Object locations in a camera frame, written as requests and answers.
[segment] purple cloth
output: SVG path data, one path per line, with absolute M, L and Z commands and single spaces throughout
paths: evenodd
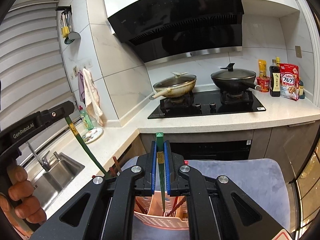
M 84 81 L 83 81 L 83 74 L 81 70 L 78 72 L 78 87 L 79 87 L 80 101 L 85 104 Z

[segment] chopstick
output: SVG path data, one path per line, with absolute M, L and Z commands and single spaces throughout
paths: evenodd
M 137 200 L 136 197 L 134 198 L 134 200 L 135 200 L 136 204 L 138 205 L 138 207 L 140 208 L 141 212 L 142 212 L 143 214 L 147 215 L 148 212 L 143 208 L 143 206 L 140 204 L 140 202 Z
M 183 199 L 180 200 L 179 203 L 166 215 L 166 217 L 169 217 L 173 212 L 175 212 L 178 209 L 178 207 L 185 203 L 186 200 L 186 196 L 184 196 Z
M 110 167 L 109 170 L 114 177 L 118 176 L 114 168 Z
M 115 162 L 115 165 L 116 165 L 116 167 L 117 167 L 117 169 L 118 169 L 119 173 L 121 173 L 121 172 L 122 172 L 122 170 L 121 170 L 120 164 L 119 164 L 119 162 L 118 162 L 118 160 L 117 160 L 116 156 L 113 156 L 112 158 L 113 158 L 113 161 Z

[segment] kitchen sink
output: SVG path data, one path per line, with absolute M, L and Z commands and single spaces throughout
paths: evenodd
M 57 155 L 50 170 L 42 169 L 31 181 L 35 191 L 33 193 L 44 210 L 47 210 L 59 193 L 84 169 L 84 165 L 76 162 L 63 153 Z

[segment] white countertop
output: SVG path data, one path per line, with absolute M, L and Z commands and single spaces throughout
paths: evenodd
M 233 130 L 249 130 L 290 125 L 320 119 L 320 109 L 307 98 L 293 101 L 287 98 L 273 98 L 269 93 L 254 91 L 254 95 L 266 108 L 264 112 L 218 114 L 196 117 L 147 119 L 159 105 L 160 99 L 150 101 L 122 128 L 105 127 L 103 135 L 88 144 L 97 160 L 108 170 L 140 133 L 201 133 Z M 99 169 L 87 156 L 78 141 L 68 136 L 67 142 L 58 143 L 52 151 L 63 152 L 85 165 L 83 171 L 64 189 L 46 211 L 50 217 L 78 190 L 87 184 Z

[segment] stainless steel trim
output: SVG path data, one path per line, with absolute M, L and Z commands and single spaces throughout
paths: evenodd
M 301 123 L 295 123 L 295 124 L 289 124 L 289 127 L 295 127 L 295 126 L 300 126 L 300 125 L 305 125 L 305 124 L 311 124 L 311 123 L 315 123 L 316 120 L 314 121 L 310 121 L 310 122 L 301 122 Z
M 181 59 L 181 58 L 214 54 L 214 53 L 220 53 L 220 52 L 233 52 L 233 51 L 242 51 L 242 46 L 213 48 L 213 49 L 201 49 L 201 50 L 196 50 L 196 51 L 191 51 L 191 52 L 185 52 L 185 53 L 181 53 L 181 54 L 177 54 L 177 55 L 172 55 L 172 56 L 168 56 L 168 57 L 163 57 L 163 58 L 151 60 L 151 61 L 145 62 L 145 65 L 152 66 L 152 65 L 159 64 L 159 63 L 164 63 L 164 62 L 168 62 L 168 61 L 176 60 L 176 59 Z

